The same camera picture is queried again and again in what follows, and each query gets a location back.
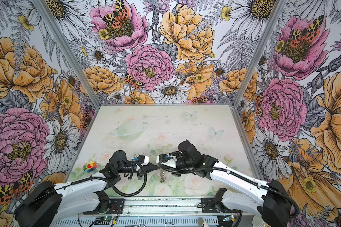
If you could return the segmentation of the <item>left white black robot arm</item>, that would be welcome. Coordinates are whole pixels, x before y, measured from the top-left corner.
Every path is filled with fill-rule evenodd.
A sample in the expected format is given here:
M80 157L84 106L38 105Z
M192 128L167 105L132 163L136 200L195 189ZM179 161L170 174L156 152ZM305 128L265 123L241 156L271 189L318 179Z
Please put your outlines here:
M146 186L147 174L159 167L149 162L149 157L139 155L128 160L123 150L116 151L105 167L90 177L54 184L45 181L15 209L14 218L21 227L48 227L53 222L83 212L104 213L110 206L107 189L122 197L140 194ZM126 194L116 188L124 174L131 179L134 175L143 179L137 191Z

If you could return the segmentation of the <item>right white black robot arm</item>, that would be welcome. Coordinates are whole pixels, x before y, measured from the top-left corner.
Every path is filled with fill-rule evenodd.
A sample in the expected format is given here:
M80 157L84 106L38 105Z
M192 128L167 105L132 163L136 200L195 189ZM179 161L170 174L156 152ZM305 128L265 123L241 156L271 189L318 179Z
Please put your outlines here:
M201 154L188 140L183 141L177 151L160 154L156 162L160 169L174 176L195 174L240 192L240 195L232 195L225 188L219 189L215 206L220 212L229 209L255 214L271 227L285 227L290 219L300 214L297 203L279 181L267 182L233 170L218 159Z

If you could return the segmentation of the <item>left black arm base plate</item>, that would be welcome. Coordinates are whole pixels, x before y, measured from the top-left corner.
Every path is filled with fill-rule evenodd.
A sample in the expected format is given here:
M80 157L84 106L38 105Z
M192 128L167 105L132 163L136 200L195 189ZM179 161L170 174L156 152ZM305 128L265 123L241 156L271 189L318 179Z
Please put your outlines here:
M106 199L101 200L99 205L93 211L84 212L84 215L108 215L122 214L125 199Z

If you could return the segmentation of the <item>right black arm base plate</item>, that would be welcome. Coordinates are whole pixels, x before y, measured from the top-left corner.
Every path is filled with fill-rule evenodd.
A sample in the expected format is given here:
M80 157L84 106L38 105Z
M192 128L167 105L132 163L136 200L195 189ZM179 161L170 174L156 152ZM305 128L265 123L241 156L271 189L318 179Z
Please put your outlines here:
M211 197L201 198L202 213L237 213L237 210L231 210L227 208L221 200Z

